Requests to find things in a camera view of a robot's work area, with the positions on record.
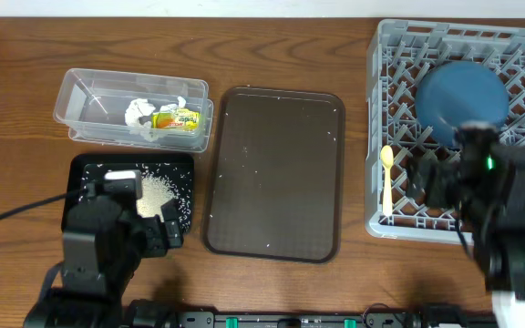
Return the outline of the yellow plastic spoon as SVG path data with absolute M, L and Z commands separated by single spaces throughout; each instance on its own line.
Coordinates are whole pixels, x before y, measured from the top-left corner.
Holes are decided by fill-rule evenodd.
M 393 213 L 391 169 L 394 166 L 394 152 L 392 148 L 385 145 L 380 151 L 380 160 L 384 169 L 384 188 L 382 195 L 383 214 L 390 217 Z

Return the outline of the dark blue plate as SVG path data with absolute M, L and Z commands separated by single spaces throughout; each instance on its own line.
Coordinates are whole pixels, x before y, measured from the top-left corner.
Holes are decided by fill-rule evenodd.
M 434 68 L 417 86 L 417 121 L 432 128 L 437 144 L 453 148 L 462 125 L 470 123 L 501 128 L 509 114 L 509 94 L 504 83 L 481 64 L 457 61 Z

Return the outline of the green yellow snack wrapper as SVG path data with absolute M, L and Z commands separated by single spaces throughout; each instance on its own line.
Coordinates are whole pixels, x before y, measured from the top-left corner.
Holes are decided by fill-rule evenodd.
M 155 113 L 151 117 L 151 125 L 157 129 L 173 129 L 193 132 L 200 123 L 201 115 L 187 108 L 175 109 L 171 112 Z

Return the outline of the white tissue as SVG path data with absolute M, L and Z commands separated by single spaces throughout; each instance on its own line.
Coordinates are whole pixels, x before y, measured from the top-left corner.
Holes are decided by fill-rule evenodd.
M 179 111 L 184 109 L 186 99 L 178 97 L 178 103 L 156 108 L 146 98 L 137 98 L 129 103 L 125 111 L 125 123 L 130 128 L 135 128 L 131 134 L 138 134 L 148 142 L 157 141 L 161 137 L 162 129 L 178 128 L 176 123 Z

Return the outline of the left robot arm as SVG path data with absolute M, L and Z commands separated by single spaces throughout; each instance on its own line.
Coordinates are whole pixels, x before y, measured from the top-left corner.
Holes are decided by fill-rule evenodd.
M 28 328 L 177 327 L 179 316 L 152 301 L 128 307 L 122 296 L 144 258 L 163 257 L 183 243 L 175 200 L 142 217 L 139 171 L 107 173 L 87 184 L 84 199 L 63 219 L 64 259 L 46 274 L 24 320 Z

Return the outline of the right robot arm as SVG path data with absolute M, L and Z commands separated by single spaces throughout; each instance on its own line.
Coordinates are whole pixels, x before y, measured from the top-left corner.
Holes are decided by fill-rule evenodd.
M 462 245 L 484 275 L 499 327 L 525 327 L 525 148 L 500 143 L 491 125 L 457 129 L 455 162 L 407 162 L 408 197 L 455 210 L 472 229 Z

